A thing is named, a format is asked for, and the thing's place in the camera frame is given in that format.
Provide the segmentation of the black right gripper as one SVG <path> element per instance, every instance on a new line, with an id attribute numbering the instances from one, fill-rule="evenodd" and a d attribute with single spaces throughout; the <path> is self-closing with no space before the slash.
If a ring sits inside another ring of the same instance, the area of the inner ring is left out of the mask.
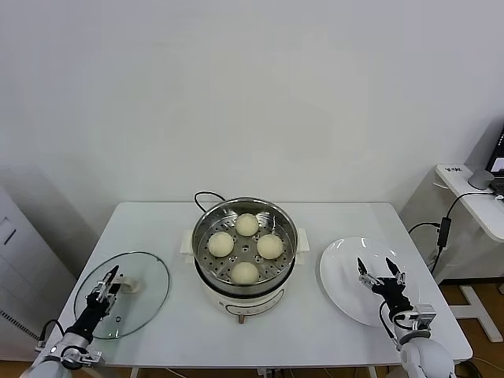
<path id="1" fill-rule="evenodd" d="M 390 315 L 396 315 L 413 309 L 409 299 L 403 294 L 406 288 L 404 284 L 406 282 L 406 274 L 390 258 L 386 258 L 386 263 L 394 277 L 380 277 L 379 279 L 368 273 L 365 264 L 360 258 L 357 258 L 357 262 L 359 281 L 369 290 L 384 298 Z"/>

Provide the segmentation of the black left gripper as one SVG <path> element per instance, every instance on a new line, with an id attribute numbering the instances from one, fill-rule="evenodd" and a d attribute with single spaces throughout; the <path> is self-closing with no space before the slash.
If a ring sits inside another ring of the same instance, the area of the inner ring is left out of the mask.
<path id="1" fill-rule="evenodd" d="M 75 324 L 70 327 L 70 332 L 83 337 L 84 339 L 93 339 L 93 332 L 98 326 L 98 323 L 106 315 L 109 304 L 113 304 L 117 296 L 117 283 L 113 282 L 118 271 L 118 266 L 115 265 L 104 278 L 98 282 L 97 292 L 87 296 L 87 306 L 80 314 Z M 99 300 L 98 296 L 103 295 L 103 299 Z"/>

